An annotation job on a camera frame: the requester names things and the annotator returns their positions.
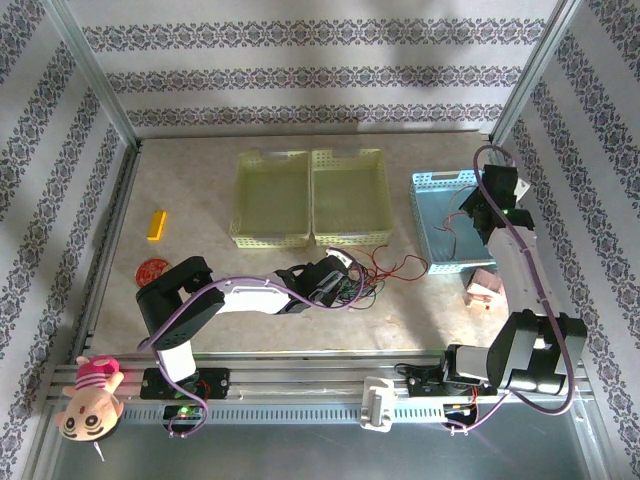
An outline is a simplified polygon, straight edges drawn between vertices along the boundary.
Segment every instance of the patterned wallpaper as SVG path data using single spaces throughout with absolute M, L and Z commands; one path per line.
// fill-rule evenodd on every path
M 623 478 L 640 478 L 639 38 L 637 1 L 585 2 L 504 145 L 532 181 L 558 291 L 587 323 L 583 359 Z
M 42 387 L 66 361 L 88 300 L 124 146 L 38 0 L 0 0 L 0 15 L 0 478 L 9 479 L 22 474 Z
M 490 132 L 555 0 L 70 0 L 141 137 Z

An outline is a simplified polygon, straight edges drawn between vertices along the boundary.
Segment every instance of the stuffed toy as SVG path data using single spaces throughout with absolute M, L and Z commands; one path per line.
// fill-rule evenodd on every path
M 118 424 L 124 404 L 114 396 L 124 379 L 118 361 L 106 355 L 92 359 L 78 357 L 75 388 L 64 387 L 62 393 L 71 397 L 64 412 L 54 422 L 65 438 L 79 442 L 94 442 L 105 437 Z

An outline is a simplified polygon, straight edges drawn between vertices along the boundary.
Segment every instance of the yellow basket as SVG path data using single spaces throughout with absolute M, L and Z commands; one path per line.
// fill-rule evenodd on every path
M 309 152 L 238 157 L 229 233 L 240 248 L 304 247 L 311 233 Z
M 318 245 L 388 243 L 393 218 L 381 150 L 314 150 L 311 189 Z

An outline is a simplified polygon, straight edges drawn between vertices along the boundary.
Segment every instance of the plastic basket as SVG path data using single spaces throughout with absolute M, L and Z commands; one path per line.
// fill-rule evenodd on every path
M 311 185 L 318 245 L 388 243 L 393 219 L 381 150 L 314 150 Z
M 239 155 L 229 233 L 240 248 L 304 247 L 311 233 L 309 152 Z
M 435 228 L 442 226 L 447 216 L 473 192 L 472 188 L 461 191 L 477 185 L 473 170 L 414 173 L 411 180 L 411 209 L 422 256 L 429 262 L 428 273 L 458 273 L 466 268 L 493 265 L 495 260 L 466 215 L 451 218 L 457 238 L 453 258 L 453 235 Z

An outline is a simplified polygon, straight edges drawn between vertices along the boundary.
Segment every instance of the red coaster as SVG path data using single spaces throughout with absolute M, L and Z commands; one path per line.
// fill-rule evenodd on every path
M 142 288 L 153 282 L 170 268 L 171 265 L 164 258 L 150 258 L 138 267 L 136 283 Z

